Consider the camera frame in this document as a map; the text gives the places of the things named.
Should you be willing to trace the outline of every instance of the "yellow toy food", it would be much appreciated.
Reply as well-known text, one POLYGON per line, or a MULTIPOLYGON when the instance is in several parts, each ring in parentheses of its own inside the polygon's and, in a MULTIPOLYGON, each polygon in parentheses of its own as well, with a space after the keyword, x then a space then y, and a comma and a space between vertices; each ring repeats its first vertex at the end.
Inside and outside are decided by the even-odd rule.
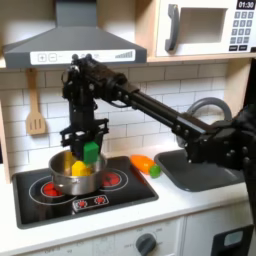
POLYGON ((82 161, 76 161, 72 166, 72 176, 90 176, 92 169, 82 161))

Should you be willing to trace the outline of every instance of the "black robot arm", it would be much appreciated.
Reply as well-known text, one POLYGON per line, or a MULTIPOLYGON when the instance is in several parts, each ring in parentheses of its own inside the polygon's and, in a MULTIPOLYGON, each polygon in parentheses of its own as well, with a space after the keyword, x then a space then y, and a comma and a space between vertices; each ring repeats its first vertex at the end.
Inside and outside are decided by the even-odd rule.
POLYGON ((115 73, 90 55, 74 56, 63 76, 63 97, 70 105, 70 126, 61 132, 62 145, 71 147, 77 158, 83 156, 83 146, 95 141, 100 147, 108 133, 107 119, 96 120, 95 99, 116 107, 138 109, 170 127, 183 138, 190 163, 216 163, 219 166, 243 170, 249 199, 256 221, 256 107, 243 109, 230 121, 207 125, 187 114, 165 106, 140 92, 123 74, 115 73))

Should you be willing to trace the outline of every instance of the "subway tile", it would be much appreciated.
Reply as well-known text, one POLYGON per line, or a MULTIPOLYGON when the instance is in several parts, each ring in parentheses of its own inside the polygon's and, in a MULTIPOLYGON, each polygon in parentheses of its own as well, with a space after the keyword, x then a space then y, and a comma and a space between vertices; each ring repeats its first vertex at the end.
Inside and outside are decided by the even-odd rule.
POLYGON ((95 111, 95 113, 121 112, 121 108, 111 106, 109 103, 103 100, 95 100, 95 102, 98 105, 98 109, 95 111))
MULTIPOLYGON (((47 118, 47 105, 40 104, 39 110, 44 118, 47 118)), ((4 122, 24 121, 30 113, 30 106, 3 107, 4 122)))
POLYGON ((139 81, 160 81, 164 80, 163 67, 143 67, 143 68, 130 68, 129 80, 131 82, 139 81))
POLYGON ((175 142, 175 135, 168 133, 159 133, 159 134, 151 134, 144 135, 143 146, 155 146, 155 145, 170 145, 175 142))
POLYGON ((218 98, 224 99, 224 90, 216 90, 216 91, 205 91, 205 92, 196 92, 195 101, 201 100, 203 98, 218 98))
POLYGON ((122 73, 124 74, 127 78, 129 76, 129 69, 128 68, 115 68, 115 69, 112 69, 114 72, 116 73, 122 73))
MULTIPOLYGON (((44 72, 37 73, 36 86, 45 87, 44 72)), ((0 73, 0 90, 28 88, 25 72, 19 73, 0 73)))
POLYGON ((190 105, 194 102, 194 97, 194 92, 167 94, 163 96, 163 103, 170 107, 190 105))
POLYGON ((26 123, 22 122, 11 122, 4 125, 6 138, 26 136, 26 123))
POLYGON ((29 163, 28 151, 8 153, 10 167, 27 165, 29 163))
POLYGON ((109 140, 109 151, 121 151, 142 147, 142 136, 109 140))
POLYGON ((48 117, 65 117, 69 116, 68 102, 49 103, 48 104, 48 117))
POLYGON ((115 139, 126 137, 126 125, 109 126, 109 133, 104 136, 104 139, 115 139))
POLYGON ((60 132, 70 125, 68 117, 46 119, 47 130, 49 133, 60 132))
MULTIPOLYGON (((64 102, 62 98, 62 88, 40 88, 38 91, 38 100, 40 103, 64 102)), ((30 104, 29 91, 24 89, 24 104, 30 104)))
POLYGON ((7 151, 17 152, 30 149, 47 148, 49 147, 49 137, 46 134, 16 137, 6 139, 7 151))
POLYGON ((61 135, 59 132, 57 133, 50 133, 49 134, 50 138, 50 147, 58 147, 61 146, 61 135))
POLYGON ((198 65, 166 67, 165 80, 197 78, 198 65))
POLYGON ((0 100, 2 106, 23 105, 22 90, 0 91, 0 100))
POLYGON ((225 77, 214 77, 212 82, 213 90, 225 90, 226 78, 225 77))
POLYGON ((177 93, 180 90, 180 80, 149 82, 147 83, 148 95, 177 93))
POLYGON ((128 124, 127 125, 127 137, 159 133, 159 130, 160 130, 159 122, 128 124))
POLYGON ((207 91, 211 89, 212 79, 188 79, 181 80, 181 92, 207 91))
POLYGON ((29 163, 37 164, 38 163, 47 163, 54 155, 58 154, 61 151, 64 151, 67 148, 63 147, 53 147, 45 149, 36 149, 29 151, 29 163))
POLYGON ((206 64, 200 65, 199 77, 226 76, 227 64, 206 64))
POLYGON ((132 124, 144 122, 144 113, 141 111, 126 111, 109 113, 109 124, 132 124))
MULTIPOLYGON (((154 95, 154 96, 150 96, 150 97, 159 101, 159 102, 161 102, 161 103, 163 102, 163 96, 162 95, 154 95)), ((154 121, 156 121, 154 118, 145 114, 145 122, 154 122, 154 121)))
POLYGON ((47 71, 46 75, 46 87, 63 87, 61 76, 63 71, 47 71))

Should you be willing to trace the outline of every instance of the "red burner ring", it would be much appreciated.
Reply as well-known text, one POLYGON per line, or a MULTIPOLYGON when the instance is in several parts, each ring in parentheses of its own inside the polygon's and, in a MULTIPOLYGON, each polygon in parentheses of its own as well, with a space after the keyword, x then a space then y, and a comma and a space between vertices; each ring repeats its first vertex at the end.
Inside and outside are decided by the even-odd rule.
POLYGON ((103 187, 117 186, 121 182, 121 177, 114 172, 106 172, 103 176, 103 187))
POLYGON ((63 195, 61 192, 59 192, 54 188, 54 185, 52 182, 48 182, 47 184, 45 184, 42 188, 42 191, 44 195, 50 196, 50 197, 59 197, 63 195))

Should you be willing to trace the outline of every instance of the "microwave handle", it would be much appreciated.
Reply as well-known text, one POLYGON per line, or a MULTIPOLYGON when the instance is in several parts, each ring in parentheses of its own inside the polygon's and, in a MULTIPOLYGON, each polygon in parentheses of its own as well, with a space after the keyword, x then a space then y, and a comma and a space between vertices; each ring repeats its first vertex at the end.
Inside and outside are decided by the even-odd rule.
POLYGON ((180 15, 178 5, 169 4, 168 15, 172 19, 172 26, 170 39, 165 40, 165 50, 167 52, 174 50, 178 40, 180 28, 180 15))

